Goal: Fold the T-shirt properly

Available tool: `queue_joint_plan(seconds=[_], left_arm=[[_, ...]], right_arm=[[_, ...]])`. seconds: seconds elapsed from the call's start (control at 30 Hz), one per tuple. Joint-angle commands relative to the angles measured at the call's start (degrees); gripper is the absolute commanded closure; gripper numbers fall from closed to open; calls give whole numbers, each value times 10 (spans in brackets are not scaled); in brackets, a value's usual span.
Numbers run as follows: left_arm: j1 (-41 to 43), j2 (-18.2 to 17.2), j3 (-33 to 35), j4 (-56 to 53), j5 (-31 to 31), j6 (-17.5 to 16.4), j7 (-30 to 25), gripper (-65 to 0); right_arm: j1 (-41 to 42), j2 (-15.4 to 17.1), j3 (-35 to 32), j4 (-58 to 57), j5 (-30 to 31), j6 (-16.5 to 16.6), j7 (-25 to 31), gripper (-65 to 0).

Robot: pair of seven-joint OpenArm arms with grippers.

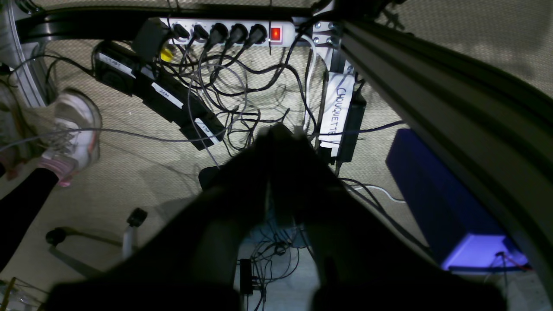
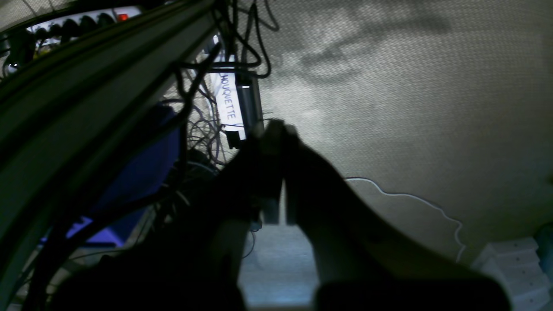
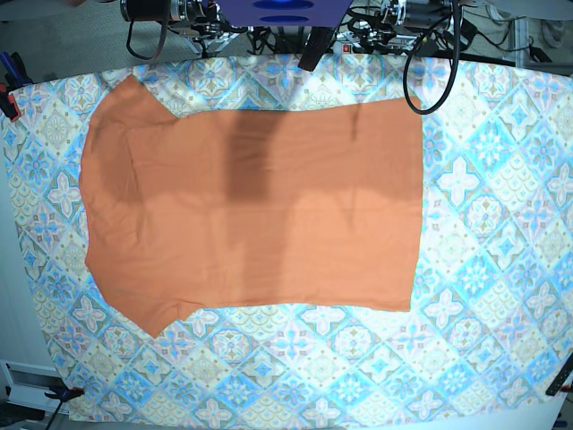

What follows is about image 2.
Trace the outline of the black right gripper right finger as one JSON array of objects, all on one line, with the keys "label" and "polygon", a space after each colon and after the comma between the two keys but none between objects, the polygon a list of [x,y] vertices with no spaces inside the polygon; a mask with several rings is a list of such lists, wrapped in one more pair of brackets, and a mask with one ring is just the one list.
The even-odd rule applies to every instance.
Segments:
[{"label": "black right gripper right finger", "polygon": [[284,128],[286,222],[315,257],[317,311],[509,311],[502,287],[384,221],[326,159]]}]

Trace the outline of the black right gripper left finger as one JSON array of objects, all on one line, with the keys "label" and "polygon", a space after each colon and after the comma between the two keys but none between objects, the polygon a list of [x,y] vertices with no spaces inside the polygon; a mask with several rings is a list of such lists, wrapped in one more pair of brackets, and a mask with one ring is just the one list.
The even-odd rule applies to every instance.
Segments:
[{"label": "black right gripper left finger", "polygon": [[184,214],[54,293],[50,311],[243,311],[237,281],[255,220],[279,223],[285,130],[253,133]]}]

